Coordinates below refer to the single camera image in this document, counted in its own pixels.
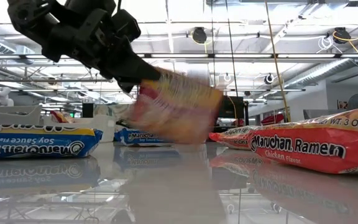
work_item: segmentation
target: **ceiling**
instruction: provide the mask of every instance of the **ceiling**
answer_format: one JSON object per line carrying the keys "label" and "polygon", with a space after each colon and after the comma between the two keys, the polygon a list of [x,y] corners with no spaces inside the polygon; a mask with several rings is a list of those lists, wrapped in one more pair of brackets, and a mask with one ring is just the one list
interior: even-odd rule
{"label": "ceiling", "polygon": [[[0,0],[0,39],[5,40],[12,46],[24,45],[40,54],[41,48],[34,41],[24,37],[14,30],[7,15],[7,1]],[[168,54],[211,54],[211,53],[237,53],[237,54],[260,54],[272,53],[270,32],[267,22],[264,4],[228,4],[209,7],[202,0],[123,0],[122,8],[131,13],[138,21],[142,31],[141,37],[132,43],[135,52],[143,53],[168,53]],[[306,53],[327,54],[345,52],[352,48],[349,43],[330,44],[323,42],[324,37],[332,34],[335,27],[345,27],[352,38],[358,37],[358,7],[346,7],[346,4],[309,4],[300,3],[271,3],[268,5],[270,20],[272,23],[272,35],[275,40],[277,53]],[[197,44],[191,38],[195,27],[204,27],[208,36],[206,44]],[[247,88],[261,88],[264,86],[264,75],[276,74],[273,62],[255,61],[231,61],[226,62],[196,62],[200,70],[208,71],[211,83],[224,85],[228,88],[234,87],[233,79],[229,82],[219,83],[219,76],[233,75],[236,71],[238,86]],[[152,65],[175,69],[186,72],[189,62],[181,60],[147,60]],[[0,61],[0,64],[8,63],[14,66],[6,67],[20,76],[24,77],[24,64],[13,61]],[[312,63],[280,62],[278,71],[283,74],[291,69],[299,69],[299,65],[310,68]],[[96,78],[98,71],[89,71],[85,67],[29,67],[28,73],[31,78],[45,79],[50,77],[67,79],[90,79]],[[116,82],[111,83],[73,83],[83,88],[92,89],[119,89]],[[41,83],[38,88],[68,88],[58,83],[50,86]],[[77,94],[71,94],[72,99],[78,99]],[[131,102],[132,99],[118,92],[103,92],[101,96],[108,102]]]}

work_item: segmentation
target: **reflective table surface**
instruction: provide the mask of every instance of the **reflective table surface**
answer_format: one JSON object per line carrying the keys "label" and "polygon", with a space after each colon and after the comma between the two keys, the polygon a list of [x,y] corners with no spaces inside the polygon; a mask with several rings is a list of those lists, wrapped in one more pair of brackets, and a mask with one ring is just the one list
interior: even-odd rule
{"label": "reflective table surface", "polygon": [[0,223],[358,223],[358,176],[216,143],[0,161]]}

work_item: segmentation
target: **blurry ramen package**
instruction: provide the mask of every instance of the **blurry ramen package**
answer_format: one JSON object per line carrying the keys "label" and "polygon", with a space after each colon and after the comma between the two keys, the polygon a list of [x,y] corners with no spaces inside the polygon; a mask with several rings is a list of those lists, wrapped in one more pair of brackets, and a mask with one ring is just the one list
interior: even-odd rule
{"label": "blurry ramen package", "polygon": [[158,81],[143,80],[129,121],[176,143],[201,143],[213,127],[222,92],[195,78],[157,68]]}
{"label": "blurry ramen package", "polygon": [[245,126],[229,129],[223,133],[210,133],[209,138],[231,149],[250,150],[249,136],[258,126]]}
{"label": "blurry ramen package", "polygon": [[86,157],[102,135],[89,128],[0,124],[0,158]]}
{"label": "blurry ramen package", "polygon": [[331,174],[358,173],[358,109],[262,126],[249,141],[251,151],[279,162]]}

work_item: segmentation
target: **robotic arm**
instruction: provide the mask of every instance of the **robotic arm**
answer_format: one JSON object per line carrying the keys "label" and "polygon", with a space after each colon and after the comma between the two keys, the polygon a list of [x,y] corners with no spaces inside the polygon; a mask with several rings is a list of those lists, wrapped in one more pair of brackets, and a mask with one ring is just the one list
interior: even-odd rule
{"label": "robotic arm", "polygon": [[7,0],[15,30],[42,46],[42,55],[58,62],[62,55],[115,78],[124,92],[160,73],[138,57],[131,42],[140,36],[135,18],[114,0]]}

